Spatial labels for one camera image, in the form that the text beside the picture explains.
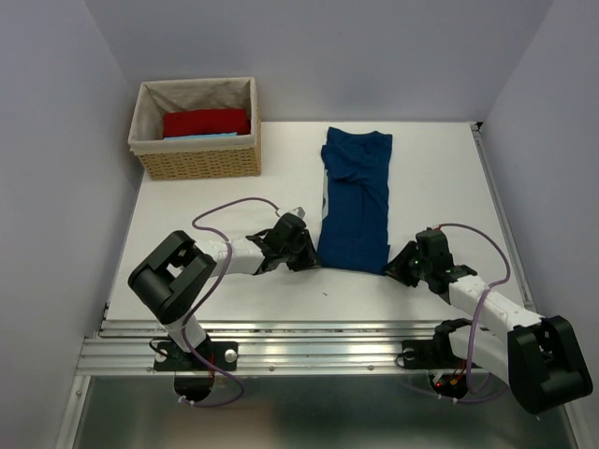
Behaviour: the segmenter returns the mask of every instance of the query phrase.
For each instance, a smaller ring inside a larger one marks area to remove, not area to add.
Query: folded blue shirt
[[[393,136],[329,128],[318,254],[323,266],[383,274],[387,263],[388,167]]]

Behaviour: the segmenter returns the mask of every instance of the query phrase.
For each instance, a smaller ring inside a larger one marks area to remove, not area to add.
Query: white table
[[[324,168],[320,150],[327,129],[373,130],[393,135],[389,167],[388,234],[394,257],[416,232],[441,222],[460,222],[489,233],[505,249],[499,219],[468,123],[263,123],[260,177],[197,181],[143,179],[124,245],[105,323],[153,320],[126,284],[127,278],[170,232],[214,239],[196,231],[192,219],[243,196],[264,196],[280,207],[302,206],[317,241],[320,233]],[[276,221],[271,209],[245,203],[204,221],[238,238]],[[447,229],[456,263],[476,269],[488,282],[504,275],[497,253],[479,236]],[[518,304],[512,279],[499,289]],[[200,321],[378,322],[451,319],[463,316],[428,291],[412,289],[365,273],[319,269],[302,273],[280,267],[262,276],[227,276],[197,314]]]

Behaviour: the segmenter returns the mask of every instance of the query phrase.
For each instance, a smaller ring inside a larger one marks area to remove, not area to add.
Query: gray wall
[[[81,0],[0,7],[0,445],[53,447],[137,162],[132,92]]]
[[[539,310],[562,314],[599,382],[599,2],[556,0],[483,139]],[[583,399],[589,419],[599,398]],[[597,443],[588,447],[599,447]]]
[[[482,120],[549,0],[86,0],[130,83],[254,75],[267,120]]]

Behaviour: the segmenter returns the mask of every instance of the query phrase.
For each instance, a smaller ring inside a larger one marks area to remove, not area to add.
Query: metal frame
[[[524,305],[535,311],[482,137],[475,123],[471,124],[471,129]],[[402,352],[402,341],[429,338],[438,324],[437,321],[202,323],[214,340],[235,340],[240,344],[235,373],[241,377],[414,373],[398,367],[395,362]],[[148,342],[152,337],[164,335],[164,329],[154,321],[105,320],[95,337],[84,341],[56,448],[71,448],[74,444],[92,376],[173,375],[153,370],[154,354]],[[568,404],[566,410],[570,422],[579,415],[576,413],[579,410],[577,404]],[[580,426],[574,426],[574,433],[578,444],[587,441],[580,432]]]
[[[236,375],[390,374],[406,339],[430,338],[437,322],[395,323],[202,323],[213,340],[240,344]],[[167,375],[154,372],[151,337],[164,336],[152,325],[145,331],[103,330],[119,338],[87,339],[76,375]]]

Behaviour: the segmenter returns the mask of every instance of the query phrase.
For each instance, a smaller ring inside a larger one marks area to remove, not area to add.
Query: red cloth
[[[245,109],[199,109],[171,112],[163,117],[163,138],[197,134],[250,134]]]

